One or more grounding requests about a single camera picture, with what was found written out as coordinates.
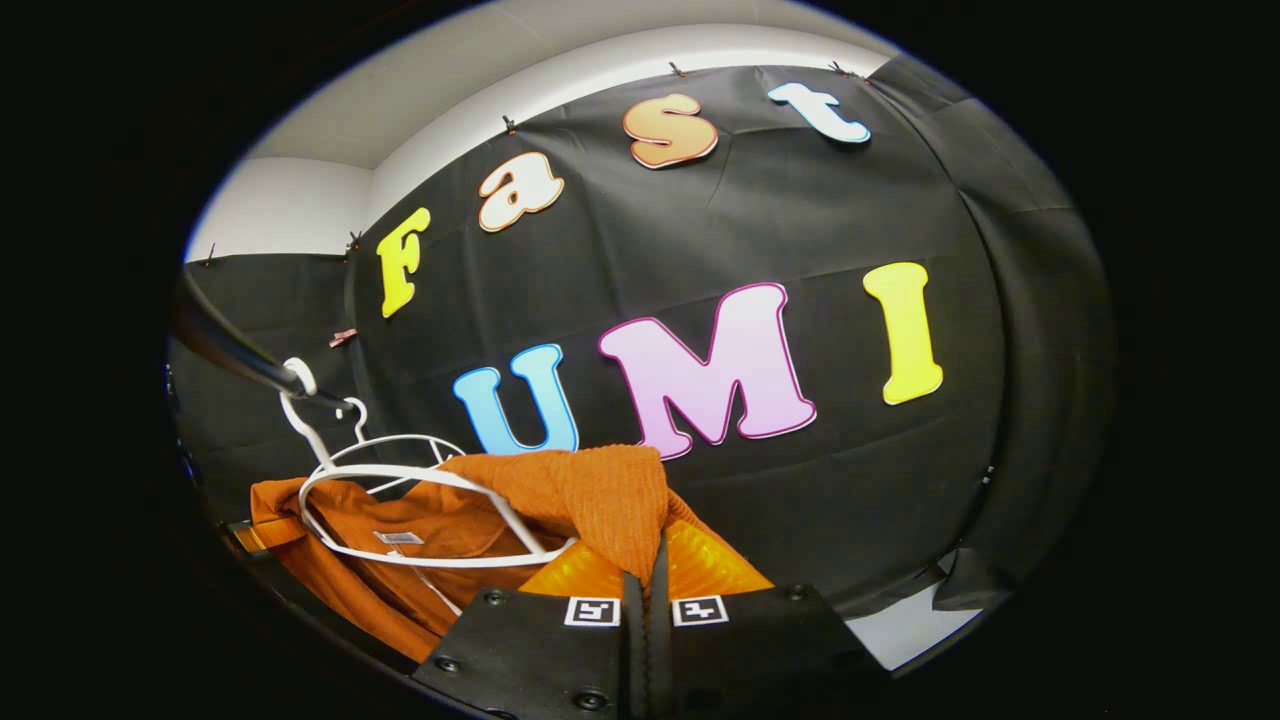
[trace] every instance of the pink letter m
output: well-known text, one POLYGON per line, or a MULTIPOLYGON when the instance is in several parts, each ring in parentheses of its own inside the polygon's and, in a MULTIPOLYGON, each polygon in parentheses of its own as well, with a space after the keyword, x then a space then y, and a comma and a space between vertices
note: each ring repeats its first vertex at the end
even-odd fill
POLYGON ((782 306, 787 291, 777 283, 741 287, 721 299, 712 329, 712 347, 703 363, 654 318, 623 323, 600 336, 600 354, 622 366, 644 439, 663 460, 694 446, 676 429, 671 407, 680 411, 707 442, 719 445, 728 433, 733 392, 742 388, 742 437, 764 438, 797 430, 818 416, 800 395, 791 366, 782 306))

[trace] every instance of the black pole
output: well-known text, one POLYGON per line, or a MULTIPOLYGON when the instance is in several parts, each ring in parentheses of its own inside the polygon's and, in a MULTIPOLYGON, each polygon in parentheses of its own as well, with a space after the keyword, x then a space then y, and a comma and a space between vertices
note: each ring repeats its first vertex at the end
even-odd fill
POLYGON ((296 400, 310 400, 334 410, 356 409, 352 404, 324 391, 307 395, 302 378, 276 363, 227 322, 205 293, 200 292, 191 273, 186 270, 174 290, 169 327, 178 341, 219 368, 273 387, 296 400))

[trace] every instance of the black fabric backdrop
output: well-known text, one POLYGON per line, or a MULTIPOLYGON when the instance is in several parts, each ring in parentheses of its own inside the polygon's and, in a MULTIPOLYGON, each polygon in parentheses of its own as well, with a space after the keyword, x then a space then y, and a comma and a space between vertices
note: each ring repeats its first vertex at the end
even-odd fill
MULTIPOLYGON (((301 357, 324 389, 347 397, 356 384, 347 346, 329 347, 347 329, 340 255, 232 255, 187 263, 196 287, 247 338, 278 361, 301 357)), ((293 432, 280 397, 170 342, 169 361, 178 396, 178 433, 191 452, 210 511, 221 521, 248 519, 253 483, 307 475, 317 462, 307 441, 293 432)), ((298 415, 330 450, 356 442, 349 419, 296 402, 298 415)))
MULTIPOLYGON (((652 315, 705 357, 716 304, 762 281, 787 288, 787 341, 818 419, 768 439, 730 432, 713 447, 677 414, 695 439, 666 462, 671 486, 771 579, 813 582, 846 616, 888 605, 904 582, 918 587, 965 534, 980 555, 961 557, 965 580, 952 589, 964 592, 946 600, 952 609, 998 602, 1047 551, 1096 460, 1110 392, 1102 277, 1052 176, 997 118, 910 60, 893 60, 870 85, 783 67, 644 79, 466 152, 389 210, 353 254, 357 387, 376 434, 438 434, 477 452, 452 383, 498 368, 512 432, 536 445, 541 421, 508 363, 554 342, 580 447, 635 443, 639 421, 621 369, 596 351, 599 336, 652 315), (870 141, 831 141, 767 97, 791 81, 835 95, 870 141), (621 118, 671 92, 701 102, 719 145, 648 170, 630 156, 621 118), (480 181, 527 151, 549 158, 564 191, 550 208, 484 232, 480 181), (431 224, 411 277, 417 296, 384 319, 376 243, 419 206, 431 224), (887 406, 884 320, 861 277, 904 260, 929 272, 945 382, 887 406), (1000 489, 977 511, 988 465, 998 466, 1000 489)), ((412 460, 394 448, 385 457, 412 460)))

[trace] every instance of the blue letter u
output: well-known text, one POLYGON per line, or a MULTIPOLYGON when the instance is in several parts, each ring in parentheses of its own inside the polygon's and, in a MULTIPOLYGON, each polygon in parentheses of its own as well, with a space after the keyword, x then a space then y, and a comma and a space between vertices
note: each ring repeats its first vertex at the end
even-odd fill
POLYGON ((536 447, 520 445, 511 434, 507 415, 498 400, 502 375, 493 368, 471 370, 453 382, 453 395, 467 406, 471 427, 489 455, 518 455, 536 450, 577 450, 577 424, 568 409, 556 366, 563 354, 558 345, 539 345, 511 359, 512 374, 525 378, 534 393, 538 414, 547 427, 547 439, 536 447))

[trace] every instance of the clothing tag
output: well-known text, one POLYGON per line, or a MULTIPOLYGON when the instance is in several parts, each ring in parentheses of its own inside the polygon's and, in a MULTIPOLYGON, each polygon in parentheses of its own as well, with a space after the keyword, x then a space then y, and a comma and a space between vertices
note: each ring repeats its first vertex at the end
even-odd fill
POLYGON ((422 538, 413 533, 379 533, 374 530, 374 534, 387 544, 422 544, 422 538))

